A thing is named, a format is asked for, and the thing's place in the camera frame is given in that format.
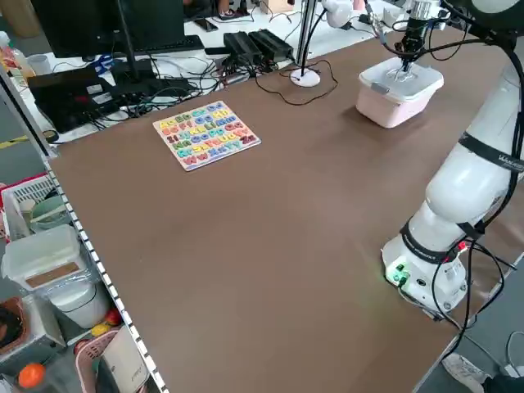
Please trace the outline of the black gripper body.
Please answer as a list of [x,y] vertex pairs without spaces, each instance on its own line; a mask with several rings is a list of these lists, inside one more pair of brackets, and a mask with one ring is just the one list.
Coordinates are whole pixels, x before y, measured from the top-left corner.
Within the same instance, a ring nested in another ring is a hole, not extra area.
[[427,20],[409,19],[404,32],[403,47],[422,47],[427,27]]

